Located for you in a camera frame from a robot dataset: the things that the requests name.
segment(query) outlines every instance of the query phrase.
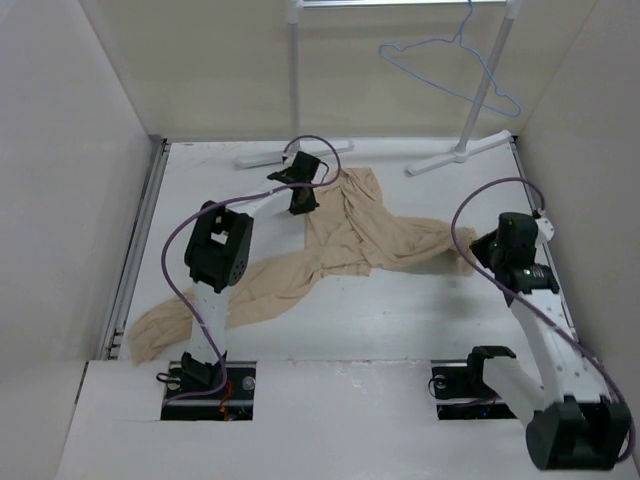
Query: white table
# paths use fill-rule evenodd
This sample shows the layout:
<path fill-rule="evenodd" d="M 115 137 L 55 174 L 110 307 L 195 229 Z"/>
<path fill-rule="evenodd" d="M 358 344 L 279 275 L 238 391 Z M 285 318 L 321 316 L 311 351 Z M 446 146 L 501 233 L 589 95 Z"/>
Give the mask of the white table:
<path fill-rule="evenodd" d="M 472 190 L 519 174 L 503 145 L 464 166 L 405 176 L 404 164 L 451 143 L 359 140 L 343 161 L 374 169 L 392 212 L 450 220 Z M 169 232 L 204 201 L 258 185 L 275 168 L 237 171 L 233 160 L 273 148 L 172 146 L 127 328 L 170 296 L 159 268 Z M 496 227 L 499 213 L 529 210 L 523 187 L 504 185 L 473 202 L 461 225 L 484 233 Z M 302 222 L 282 215 L 256 225 L 252 259 L 302 248 Z M 189 234 L 178 238 L 168 262 L 184 287 Z M 375 270 L 369 278 L 329 277 L 281 317 L 228 331 L 227 344 L 231 359 L 258 360 L 252 422 L 159 421 L 163 386 L 155 374 L 185 346 L 135 368 L 125 337 L 121 361 L 89 366 L 57 479 L 637 478 L 632 463 L 612 474 L 542 475 L 528 458 L 519 422 L 437 421 L 426 389 L 428 360 L 465 358 L 475 345 L 507 345 L 535 372 L 518 322 L 479 275 Z"/>

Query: horizontal bar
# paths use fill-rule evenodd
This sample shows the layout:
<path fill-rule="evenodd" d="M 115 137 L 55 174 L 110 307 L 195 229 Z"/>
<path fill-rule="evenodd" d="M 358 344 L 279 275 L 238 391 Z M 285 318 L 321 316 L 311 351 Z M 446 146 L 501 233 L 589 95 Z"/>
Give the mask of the horizontal bar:
<path fill-rule="evenodd" d="M 464 5 L 467 0 L 302 0 L 302 8 L 407 7 L 417 5 Z M 504 5 L 506 0 L 473 0 L 473 3 Z"/>

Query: beige wall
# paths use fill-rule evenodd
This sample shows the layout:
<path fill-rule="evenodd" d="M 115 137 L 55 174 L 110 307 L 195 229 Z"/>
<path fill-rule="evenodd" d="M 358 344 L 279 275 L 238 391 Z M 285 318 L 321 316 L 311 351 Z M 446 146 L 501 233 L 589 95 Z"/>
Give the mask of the beige wall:
<path fill-rule="evenodd" d="M 150 145 L 77 0 L 6 6 L 0 1 L 0 478 L 46 480 L 84 360 L 96 354 Z"/>
<path fill-rule="evenodd" d="M 520 99 L 524 114 L 509 120 L 485 111 L 478 135 L 503 127 L 520 131 L 594 2 L 525 2 L 499 68 L 503 89 Z M 149 132 L 235 139 L 288 135 L 285 0 L 82 3 Z M 451 36 L 465 12 L 464 5 L 303 12 L 303 131 L 458 134 L 469 104 L 396 70 L 378 57 L 378 45 Z M 488 54 L 502 12 L 477 6 L 467 42 Z M 470 95 L 482 74 L 470 54 L 444 45 L 406 58 Z"/>
<path fill-rule="evenodd" d="M 599 0 L 520 137 L 581 338 L 640 418 L 640 2 Z"/>

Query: tan cloth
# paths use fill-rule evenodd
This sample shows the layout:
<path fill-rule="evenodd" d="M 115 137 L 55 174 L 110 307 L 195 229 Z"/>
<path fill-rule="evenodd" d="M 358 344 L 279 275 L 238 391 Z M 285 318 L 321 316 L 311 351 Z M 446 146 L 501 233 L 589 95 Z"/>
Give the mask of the tan cloth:
<path fill-rule="evenodd" d="M 277 317 L 327 275 L 367 276 L 372 268 L 401 271 L 445 252 L 455 255 L 460 273 L 470 271 L 455 252 L 450 224 L 390 213 L 370 168 L 343 170 L 334 184 L 316 189 L 316 198 L 320 206 L 307 215 L 305 249 L 247 268 L 231 294 L 227 328 Z M 461 228 L 458 236 L 471 255 L 475 232 Z M 167 345 L 189 338 L 190 329 L 189 312 L 177 298 L 154 307 L 129 333 L 134 362 L 148 361 Z"/>

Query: white wall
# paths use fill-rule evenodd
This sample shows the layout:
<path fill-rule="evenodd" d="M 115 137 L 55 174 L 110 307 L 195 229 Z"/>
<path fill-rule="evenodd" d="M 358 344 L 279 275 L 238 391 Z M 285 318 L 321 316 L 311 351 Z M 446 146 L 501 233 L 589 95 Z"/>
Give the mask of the white wall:
<path fill-rule="evenodd" d="M 273 138 L 289 130 L 286 0 L 82 0 L 150 133 Z M 483 113 L 476 131 L 519 132 L 595 0 L 528 0 L 499 68 L 525 112 Z M 464 4 L 305 11 L 301 19 L 303 131 L 324 135 L 457 135 L 469 104 L 378 57 L 385 41 L 453 36 Z M 467 43 L 490 51 L 503 9 L 478 5 Z M 444 45 L 407 56 L 422 73 L 475 93 L 470 54 Z"/>
<path fill-rule="evenodd" d="M 55 474 L 96 352 L 150 145 L 78 1 L 9 3 L 0 1 L 0 478 L 40 480 Z"/>
<path fill-rule="evenodd" d="M 640 2 L 599 0 L 519 139 L 581 337 L 640 421 Z"/>

